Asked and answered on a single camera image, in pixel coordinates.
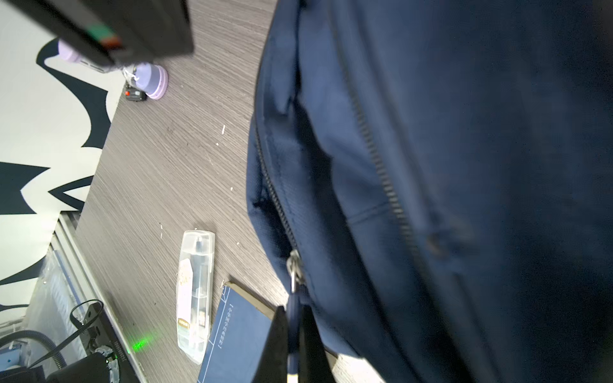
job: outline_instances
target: backpack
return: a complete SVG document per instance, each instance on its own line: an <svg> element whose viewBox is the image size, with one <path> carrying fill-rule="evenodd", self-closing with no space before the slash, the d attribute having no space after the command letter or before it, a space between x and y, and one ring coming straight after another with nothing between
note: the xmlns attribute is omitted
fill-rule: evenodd
<svg viewBox="0 0 613 383"><path fill-rule="evenodd" d="M595 4L279 0L248 213L288 290L300 264L331 351L387 383L606 380L613 22Z"/></svg>

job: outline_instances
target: gray wood grain desk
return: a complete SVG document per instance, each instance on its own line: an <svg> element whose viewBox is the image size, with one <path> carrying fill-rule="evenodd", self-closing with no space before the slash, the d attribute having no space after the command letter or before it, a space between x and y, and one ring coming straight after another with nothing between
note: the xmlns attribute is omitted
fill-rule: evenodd
<svg viewBox="0 0 613 383"><path fill-rule="evenodd" d="M194 383L199 371L177 347L185 230L216 233L216 287L232 279L273 305L286 301L245 203L253 90L275 1L189 5L194 56L163 62L170 85L161 100L120 102L77 228L128 341L147 340L137 356L150 383ZM341 358L334 373L338 382L378 381L367 363L351 358Z"/></svg>

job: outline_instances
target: zipper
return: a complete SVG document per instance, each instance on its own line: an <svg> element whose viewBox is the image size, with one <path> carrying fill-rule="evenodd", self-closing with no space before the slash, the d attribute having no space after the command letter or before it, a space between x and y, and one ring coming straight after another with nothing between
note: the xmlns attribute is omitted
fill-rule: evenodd
<svg viewBox="0 0 613 383"><path fill-rule="evenodd" d="M281 202L279 201L279 196L277 195L275 187L272 184L272 180L270 179L270 175L268 174L268 168L266 167L266 162L264 161L264 152L262 151L262 142L260 141L260 132L257 128L256 116L253 119L253 123L256 131L257 158L260 162L262 175L264 176L266 187L268 188L268 193L270 193L270 199L272 199L276 213L281 219L281 224L283 225L283 229L285 230L285 235L287 236L289 244L292 247L292 251L289 253L289 257L287 258L286 266L287 273L289 273L289 276L291 278L291 292L294 293L298 288L297 285L305 283L302 259L300 258L300 253L298 252L298 244L296 243L296 238L294 236L292 228L289 226L289 221L287 220L287 216L283 211L283 207L281 206Z"/></svg>
<svg viewBox="0 0 613 383"><path fill-rule="evenodd" d="M389 178L389 174L385 169L385 165L383 164L383 160L381 159L381 155L377 150L375 145L375 141L373 140L373 134L370 129L370 126L366 122L366 116L362 106L360 104L359 98L357 97L357 91L353 82L351 81L351 77L349 76L349 69L347 67L347 62L345 57L343 56L342 49L340 47L340 43L338 40L338 31L335 23L332 21L332 1L329 1L328 6L328 19L330 20L330 30L332 31L332 37L334 39L334 47L338 56L338 62L340 63L341 71L343 73L343 80L345 85L347 86L347 90L349 93L349 98L351 100L351 105L354 111L354 114L357 119L358 129L360 130L360 134L366 143L366 147L368 153L370 155L371 161L373 161L375 165L375 170L377 176L379 176L379 180L381 181L381 185L383 186L383 191L387 196L387 200L392 208L392 212L396 219L398 220L398 224L400 226L400 234L406 241L411 254L418 258L419 248L415 243L415 235L413 231L413 227L408 222L406 218L406 214L400 202L398 201L398 194L396 194L396 190L394 189L394 185L392 185L392 181Z"/></svg>

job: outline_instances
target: black and white wall graphic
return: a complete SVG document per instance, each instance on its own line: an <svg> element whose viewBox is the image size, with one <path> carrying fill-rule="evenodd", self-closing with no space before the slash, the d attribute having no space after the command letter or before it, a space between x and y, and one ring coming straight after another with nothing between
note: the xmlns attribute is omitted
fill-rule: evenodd
<svg viewBox="0 0 613 383"><path fill-rule="evenodd" d="M60 211L82 210L124 78L58 56L0 2L0 324L24 315Z"/></svg>

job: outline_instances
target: book cover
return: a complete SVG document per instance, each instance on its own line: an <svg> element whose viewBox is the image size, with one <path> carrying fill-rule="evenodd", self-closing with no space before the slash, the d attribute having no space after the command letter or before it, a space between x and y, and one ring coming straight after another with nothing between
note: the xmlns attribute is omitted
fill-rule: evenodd
<svg viewBox="0 0 613 383"><path fill-rule="evenodd" d="M251 382L273 315L249 293L226 283L197 383Z"/></svg>

